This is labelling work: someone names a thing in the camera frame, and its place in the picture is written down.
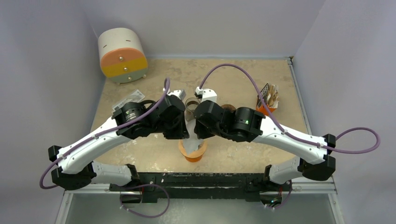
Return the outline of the orange glass carafe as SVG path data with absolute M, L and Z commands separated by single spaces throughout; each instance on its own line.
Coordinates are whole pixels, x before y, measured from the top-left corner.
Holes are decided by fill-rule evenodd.
M 200 156 L 198 156 L 198 157 L 188 157 L 188 156 L 185 156 L 185 159 L 186 159 L 187 161 L 189 161 L 189 162 L 198 162 L 198 161 L 200 161 L 200 160 L 202 159 L 202 157 L 203 157 L 203 155 L 200 155 Z

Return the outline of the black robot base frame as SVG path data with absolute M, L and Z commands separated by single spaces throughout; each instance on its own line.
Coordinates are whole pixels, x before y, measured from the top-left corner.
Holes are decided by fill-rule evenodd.
M 110 184 L 110 191 L 141 195 L 142 203 L 171 199 L 240 199 L 246 202 L 280 204 L 281 192 L 291 189 L 291 181 L 271 182 L 270 166 L 264 173 L 162 173 L 137 172 L 124 186 Z

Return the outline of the clear plastic filter packet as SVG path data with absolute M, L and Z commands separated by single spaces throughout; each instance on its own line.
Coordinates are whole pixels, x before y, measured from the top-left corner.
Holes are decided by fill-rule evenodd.
M 142 100 L 144 100 L 144 98 L 145 98 L 145 95 L 141 91 L 136 89 L 133 92 L 131 92 L 129 95 L 124 97 L 122 100 L 120 100 L 118 103 L 114 104 L 112 106 L 112 111 L 114 112 L 114 111 L 122 108 L 128 102 L 139 103 Z

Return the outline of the grey glass carafe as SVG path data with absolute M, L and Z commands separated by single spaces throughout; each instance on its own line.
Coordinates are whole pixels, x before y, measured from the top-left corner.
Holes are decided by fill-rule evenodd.
M 197 98 L 188 98 L 185 102 L 185 120 L 186 122 L 190 122 L 194 120 L 194 111 L 196 110 L 197 106 L 200 104 L 200 101 Z

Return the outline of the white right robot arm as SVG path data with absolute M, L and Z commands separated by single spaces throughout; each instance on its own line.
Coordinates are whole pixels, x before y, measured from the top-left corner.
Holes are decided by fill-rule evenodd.
M 300 142 L 287 136 L 261 112 L 248 107 L 231 111 L 210 100 L 200 103 L 193 115 L 196 119 L 194 132 L 200 139 L 219 136 L 234 142 L 261 143 L 295 155 L 281 164 L 266 167 L 262 177 L 266 189 L 273 190 L 299 177 L 326 181 L 335 172 L 335 158 L 325 148 L 335 145 L 333 135 L 317 137 L 292 129 L 293 135 L 303 139 Z

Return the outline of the white paper coffee filter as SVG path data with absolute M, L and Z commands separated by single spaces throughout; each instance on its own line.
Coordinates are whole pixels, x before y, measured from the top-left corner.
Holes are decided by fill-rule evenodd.
M 186 123 L 186 128 L 189 133 L 189 138 L 183 140 L 183 147 L 187 155 L 199 150 L 199 146 L 203 143 L 202 139 L 199 139 L 197 134 L 194 132 L 196 127 L 196 120 L 191 120 Z

